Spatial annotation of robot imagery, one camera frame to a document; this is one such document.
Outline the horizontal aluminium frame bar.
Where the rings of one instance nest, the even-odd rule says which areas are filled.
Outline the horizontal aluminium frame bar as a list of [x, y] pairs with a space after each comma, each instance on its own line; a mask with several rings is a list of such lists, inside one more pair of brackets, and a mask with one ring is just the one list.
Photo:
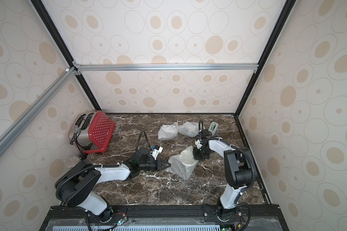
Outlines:
[[258, 64], [78, 64], [80, 71], [257, 70]]

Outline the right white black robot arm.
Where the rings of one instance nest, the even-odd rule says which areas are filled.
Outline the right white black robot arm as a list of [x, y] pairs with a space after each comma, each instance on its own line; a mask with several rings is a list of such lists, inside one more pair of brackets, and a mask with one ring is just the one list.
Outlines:
[[220, 206], [226, 210], [234, 209], [241, 196], [254, 186], [258, 177], [252, 153], [249, 148], [235, 146], [220, 137], [195, 142], [195, 160], [208, 159], [211, 152], [216, 152], [224, 159], [227, 186], [219, 199]]

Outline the diagonal aluminium frame bar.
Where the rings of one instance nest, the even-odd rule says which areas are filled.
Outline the diagonal aluminium frame bar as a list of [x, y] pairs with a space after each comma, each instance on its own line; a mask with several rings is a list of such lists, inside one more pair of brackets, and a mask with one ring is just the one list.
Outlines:
[[0, 137], [0, 158], [75, 73], [75, 67], [66, 70]]

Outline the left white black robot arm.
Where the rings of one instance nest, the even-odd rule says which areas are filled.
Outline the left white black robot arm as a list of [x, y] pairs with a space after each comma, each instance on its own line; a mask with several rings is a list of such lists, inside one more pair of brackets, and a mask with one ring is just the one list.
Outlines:
[[56, 197], [66, 206], [80, 207], [96, 216], [110, 213], [110, 206], [93, 192], [103, 182], [126, 181], [138, 176], [141, 171], [155, 172], [171, 167], [171, 164], [151, 155], [140, 160], [128, 159], [116, 165], [93, 164], [84, 159], [63, 175], [55, 184]]

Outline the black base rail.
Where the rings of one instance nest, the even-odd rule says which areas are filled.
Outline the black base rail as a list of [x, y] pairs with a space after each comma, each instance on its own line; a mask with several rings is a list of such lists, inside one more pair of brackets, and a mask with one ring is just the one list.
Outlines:
[[51, 207], [42, 231], [287, 231], [278, 205], [241, 205], [220, 219], [216, 206], [114, 206], [102, 222], [80, 208]]

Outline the red silver toaster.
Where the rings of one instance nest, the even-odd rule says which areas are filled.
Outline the red silver toaster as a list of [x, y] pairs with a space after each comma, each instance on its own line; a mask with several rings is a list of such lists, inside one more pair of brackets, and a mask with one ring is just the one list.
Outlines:
[[81, 113], [69, 132], [70, 144], [84, 154], [103, 153], [112, 139], [115, 122], [102, 111]]

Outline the upper glass jar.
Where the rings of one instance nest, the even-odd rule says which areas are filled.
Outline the upper glass jar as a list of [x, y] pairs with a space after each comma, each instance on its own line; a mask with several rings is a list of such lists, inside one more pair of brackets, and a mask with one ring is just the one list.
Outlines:
[[65, 166], [67, 168], [73, 168], [75, 167], [78, 163], [80, 162], [79, 157], [70, 157], [69, 159], [66, 160]]

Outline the white green small device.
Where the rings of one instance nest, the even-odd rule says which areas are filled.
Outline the white green small device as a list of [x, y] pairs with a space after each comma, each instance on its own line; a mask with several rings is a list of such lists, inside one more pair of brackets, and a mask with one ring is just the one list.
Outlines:
[[211, 135], [215, 135], [218, 130], [219, 124], [217, 122], [212, 122], [209, 126], [208, 131], [211, 133]]

